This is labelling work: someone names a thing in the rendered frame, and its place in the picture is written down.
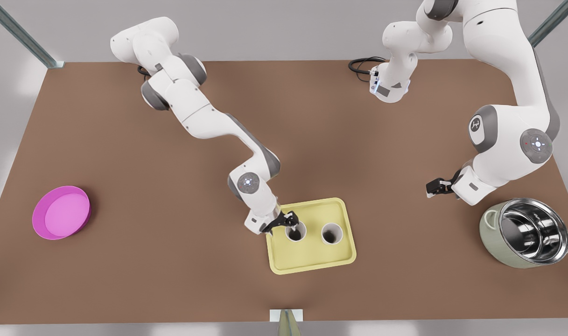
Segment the pink round bowl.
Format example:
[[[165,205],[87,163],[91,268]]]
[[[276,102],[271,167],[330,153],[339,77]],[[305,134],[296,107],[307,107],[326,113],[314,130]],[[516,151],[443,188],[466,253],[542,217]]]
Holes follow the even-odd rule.
[[[39,200],[33,210],[32,226],[41,238],[63,239],[84,228],[91,212],[91,202],[83,189],[61,186]]]

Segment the white IKEA cup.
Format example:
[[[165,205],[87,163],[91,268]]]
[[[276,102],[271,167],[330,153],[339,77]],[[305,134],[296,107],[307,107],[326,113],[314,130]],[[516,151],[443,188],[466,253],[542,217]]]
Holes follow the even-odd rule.
[[[303,222],[299,222],[293,227],[286,227],[285,234],[291,242],[300,242],[306,237],[307,228]]]
[[[342,241],[344,232],[337,223],[327,223],[321,230],[322,242],[326,245],[336,245]]]

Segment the yellow rectangular tray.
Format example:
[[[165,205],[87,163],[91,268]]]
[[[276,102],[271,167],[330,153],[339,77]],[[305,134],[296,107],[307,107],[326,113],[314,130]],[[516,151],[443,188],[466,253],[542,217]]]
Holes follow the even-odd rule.
[[[307,228],[306,237],[300,242],[286,238],[286,227],[277,227],[267,235],[267,257],[275,274],[283,275],[307,272],[330,266],[347,265],[356,259],[357,251],[351,232],[346,205],[340,198],[326,198],[282,205],[284,212],[293,211]],[[322,227],[337,223],[344,237],[336,245],[322,242]]]

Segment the silver frame post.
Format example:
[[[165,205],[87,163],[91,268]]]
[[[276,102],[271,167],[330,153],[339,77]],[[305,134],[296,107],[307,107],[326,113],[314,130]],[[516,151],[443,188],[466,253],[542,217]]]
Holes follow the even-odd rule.
[[[298,322],[303,321],[302,309],[270,310],[269,321],[278,323],[278,336],[302,336]]]
[[[568,0],[563,0],[528,37],[531,46],[536,48],[566,17],[568,17]]]
[[[22,26],[0,5],[0,25],[19,41],[49,70],[64,68],[64,62],[54,59]]]

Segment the green steel-lined pot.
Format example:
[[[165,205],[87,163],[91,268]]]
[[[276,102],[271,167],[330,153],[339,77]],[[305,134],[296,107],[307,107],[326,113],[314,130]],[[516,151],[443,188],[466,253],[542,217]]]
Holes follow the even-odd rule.
[[[486,250],[512,268],[548,266],[568,254],[568,230],[557,212],[531,198],[513,198],[491,206],[480,218]]]

